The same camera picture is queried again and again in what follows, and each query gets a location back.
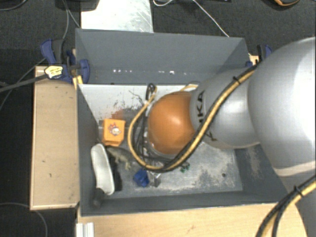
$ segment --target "yellow cable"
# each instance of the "yellow cable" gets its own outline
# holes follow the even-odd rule
[[[205,131],[207,130],[209,124],[211,123],[211,121],[213,120],[213,118],[215,117],[215,114],[217,112],[217,110],[220,108],[220,106],[222,105],[222,103],[226,100],[226,98],[229,97],[229,95],[241,84],[243,83],[245,80],[247,80],[250,76],[252,76],[252,74],[254,73],[254,70],[248,72],[247,74],[243,75],[241,78],[238,79],[238,81],[235,81],[221,96],[220,98],[216,101],[212,111],[210,112],[210,114],[208,115],[206,121],[204,122],[200,132],[198,133],[198,135],[196,136],[196,138],[194,139],[194,141],[192,142],[192,144],[190,145],[190,147],[188,148],[188,150],[174,163],[172,164],[170,167],[168,167],[166,170],[170,170],[174,167],[179,166],[182,161],[184,161],[186,159],[186,157],[188,155],[190,155],[190,153],[196,148],[196,146],[199,144],[199,142],[201,141]],[[153,166],[153,165],[147,165],[146,162],[144,162],[139,156],[138,154],[135,152],[133,146],[132,146],[132,141],[131,141],[131,135],[132,135],[132,130],[134,127],[135,122],[138,120],[138,118],[142,115],[142,113],[146,110],[146,108],[148,107],[148,105],[153,101],[155,95],[156,95],[156,91],[157,88],[155,88],[154,93],[152,94],[152,96],[150,97],[150,99],[148,100],[148,102],[143,106],[143,108],[139,111],[139,113],[135,116],[135,118],[132,120],[129,129],[128,129],[128,134],[127,134],[127,143],[129,146],[129,149],[132,153],[132,155],[134,156],[134,158],[137,160],[137,162],[143,166],[146,167],[149,170],[160,170],[163,169],[164,167],[157,167],[157,166]]]
[[[301,190],[301,193],[303,196],[307,196],[309,193],[311,193],[313,190],[316,189],[316,181],[313,181],[311,184],[309,184],[308,186],[306,186],[303,190]],[[300,194],[296,195],[296,197],[290,202],[290,204],[286,207],[286,209],[284,210],[284,212],[287,210],[288,207],[290,207],[291,205],[296,204],[299,200],[301,200],[302,196]],[[267,234],[267,231],[273,226],[274,221],[277,217],[277,213],[275,213],[273,215],[273,217],[271,218],[271,220],[269,221],[269,223],[266,225],[266,227],[264,228],[263,232],[262,232],[262,236],[265,236]]]
[[[186,89],[190,89],[190,88],[196,89],[197,87],[198,87],[198,86],[195,85],[195,84],[189,84],[189,85],[183,87],[182,89],[180,89],[180,91],[185,91]]]

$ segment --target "bin floor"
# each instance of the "bin floor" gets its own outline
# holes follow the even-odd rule
[[[161,175],[158,187],[137,186],[134,174],[140,165],[129,157],[131,168],[125,169],[125,163],[117,164],[117,173],[121,180],[121,191],[112,198],[152,197],[175,194],[199,194],[214,192],[241,191],[242,184],[234,150],[219,150],[202,142],[188,159],[190,169],[184,173],[177,168]]]

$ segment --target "blue clamp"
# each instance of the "blue clamp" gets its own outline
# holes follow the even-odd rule
[[[268,45],[258,45],[258,55],[259,55],[259,61],[263,61],[266,59],[270,54],[272,54],[272,48]]]
[[[146,187],[149,184],[149,179],[147,175],[147,171],[144,169],[140,169],[134,175],[133,180],[137,183],[138,186]]]
[[[58,65],[62,68],[57,76],[48,77],[49,79],[58,79],[68,83],[73,83],[73,76],[71,75],[71,70],[80,69],[80,74],[82,76],[83,83],[87,83],[90,77],[90,67],[86,59],[79,61],[79,64],[73,64],[72,66],[67,66],[62,62],[62,46],[63,39],[47,39],[40,45],[40,51],[42,55],[46,58],[50,66]],[[71,62],[76,62],[74,57],[71,57]]]

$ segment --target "clamp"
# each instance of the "clamp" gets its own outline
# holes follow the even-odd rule
[[[68,83],[73,83],[75,75],[81,75],[83,83],[87,83],[90,77],[90,67],[86,59],[82,59],[76,64],[73,55],[70,56],[67,64],[63,64],[63,39],[47,39],[40,45],[42,55],[47,59],[49,67],[45,69],[45,74],[49,79],[58,79]]]

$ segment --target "orange block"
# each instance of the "orange block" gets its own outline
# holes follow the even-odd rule
[[[103,139],[105,146],[118,147],[124,140],[125,121],[106,118],[103,120]]]

